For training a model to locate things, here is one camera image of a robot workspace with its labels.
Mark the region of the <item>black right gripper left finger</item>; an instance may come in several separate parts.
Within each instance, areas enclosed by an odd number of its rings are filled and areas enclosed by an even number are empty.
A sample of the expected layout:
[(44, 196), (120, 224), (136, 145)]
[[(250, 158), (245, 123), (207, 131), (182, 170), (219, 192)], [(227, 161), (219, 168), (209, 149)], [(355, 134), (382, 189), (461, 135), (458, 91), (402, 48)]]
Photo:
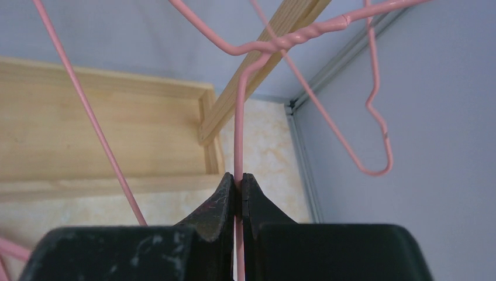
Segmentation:
[(235, 183), (175, 225), (64, 227), (36, 245), (21, 280), (232, 280)]

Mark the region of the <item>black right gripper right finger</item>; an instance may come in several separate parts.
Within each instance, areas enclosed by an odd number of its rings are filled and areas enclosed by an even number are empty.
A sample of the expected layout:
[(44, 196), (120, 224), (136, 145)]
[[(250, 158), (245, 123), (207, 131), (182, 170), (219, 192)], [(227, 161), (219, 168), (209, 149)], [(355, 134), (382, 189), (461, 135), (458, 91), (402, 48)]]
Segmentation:
[(246, 280), (432, 280), (411, 233), (394, 224), (300, 224), (243, 175)]

